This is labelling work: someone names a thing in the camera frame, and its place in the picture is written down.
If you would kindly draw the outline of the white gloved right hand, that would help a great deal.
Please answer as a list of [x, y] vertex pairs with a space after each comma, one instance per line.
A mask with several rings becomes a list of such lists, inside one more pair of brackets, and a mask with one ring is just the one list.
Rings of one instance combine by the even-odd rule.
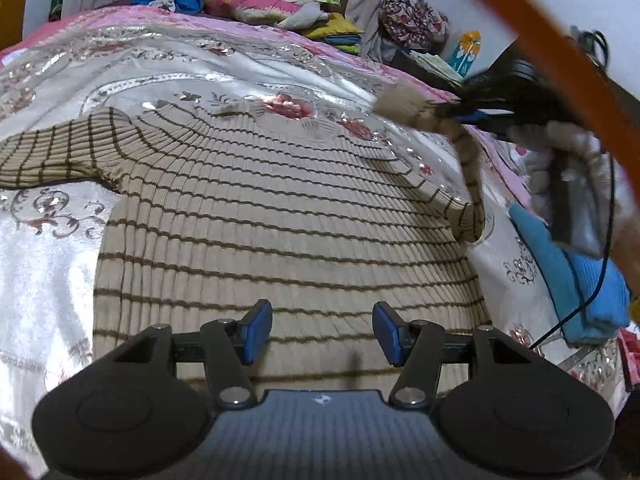
[[555, 244], [602, 259], [638, 214], [626, 172], [592, 132], [566, 122], [512, 127], [527, 148], [530, 204]]

